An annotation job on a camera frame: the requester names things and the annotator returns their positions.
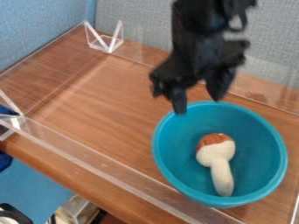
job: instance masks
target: blue bowl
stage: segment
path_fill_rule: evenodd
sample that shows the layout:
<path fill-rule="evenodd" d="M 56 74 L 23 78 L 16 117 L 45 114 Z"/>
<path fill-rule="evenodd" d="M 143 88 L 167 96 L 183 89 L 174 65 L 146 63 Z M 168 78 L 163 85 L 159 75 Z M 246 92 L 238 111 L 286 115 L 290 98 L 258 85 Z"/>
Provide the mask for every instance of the blue bowl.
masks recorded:
<path fill-rule="evenodd" d="M 236 154 L 230 161 L 235 190 L 216 194 L 211 170 L 195 159 L 200 139 L 230 135 Z M 284 141 L 272 125 L 251 110 L 226 102 L 188 105 L 186 115 L 170 113 L 154 133 L 154 159 L 178 191 L 207 207 L 238 207 L 264 198 L 279 186 L 287 169 Z"/>

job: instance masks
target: wooden tabletop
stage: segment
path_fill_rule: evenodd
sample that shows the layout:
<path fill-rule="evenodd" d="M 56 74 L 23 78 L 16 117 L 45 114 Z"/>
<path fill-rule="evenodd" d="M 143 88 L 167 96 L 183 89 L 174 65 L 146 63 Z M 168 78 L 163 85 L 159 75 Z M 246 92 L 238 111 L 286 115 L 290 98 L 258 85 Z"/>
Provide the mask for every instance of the wooden tabletop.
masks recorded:
<path fill-rule="evenodd" d="M 88 49 L 84 38 L 79 27 L 9 71 L 0 88 L 35 121 L 168 185 L 155 166 L 151 138 L 172 107 L 164 98 L 151 96 L 152 67 Z M 143 60 L 167 55 L 150 47 L 144 52 Z M 210 99 L 203 85 L 190 91 L 190 102 Z M 298 194 L 298 116 L 234 94 L 227 95 L 226 102 L 254 110 L 272 123 L 284 139 L 290 161 L 275 192 L 259 202 L 222 212 L 246 223 L 290 223 Z M 4 151 L 124 222 L 183 223 L 24 137 L 12 135 Z"/>

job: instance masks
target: blue wall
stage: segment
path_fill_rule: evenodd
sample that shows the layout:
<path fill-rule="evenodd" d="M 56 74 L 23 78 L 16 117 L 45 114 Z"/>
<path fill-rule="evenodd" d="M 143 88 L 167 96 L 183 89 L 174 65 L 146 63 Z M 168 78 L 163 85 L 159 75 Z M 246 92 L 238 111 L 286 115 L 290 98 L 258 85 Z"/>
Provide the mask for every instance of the blue wall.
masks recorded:
<path fill-rule="evenodd" d="M 96 0 L 0 0 L 0 70 L 84 19 L 95 22 Z"/>

